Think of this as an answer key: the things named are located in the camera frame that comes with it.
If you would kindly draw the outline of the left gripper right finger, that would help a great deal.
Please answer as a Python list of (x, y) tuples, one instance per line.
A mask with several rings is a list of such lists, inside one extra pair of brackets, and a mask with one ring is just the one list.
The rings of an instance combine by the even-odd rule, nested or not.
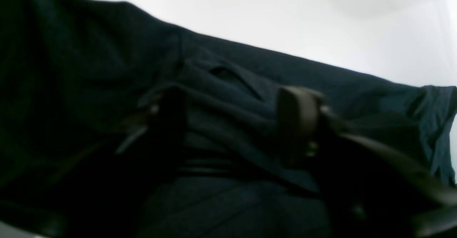
[(281, 88), (277, 127), (281, 162), (313, 176), (333, 237), (456, 237), (456, 190), (401, 152), (356, 134), (321, 94)]

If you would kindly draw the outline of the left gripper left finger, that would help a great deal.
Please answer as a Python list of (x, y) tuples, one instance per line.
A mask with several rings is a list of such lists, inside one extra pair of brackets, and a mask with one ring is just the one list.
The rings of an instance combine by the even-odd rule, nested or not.
[(102, 141), (2, 188), (1, 221), (49, 238), (129, 238), (150, 191), (176, 171), (185, 130), (185, 93), (162, 90)]

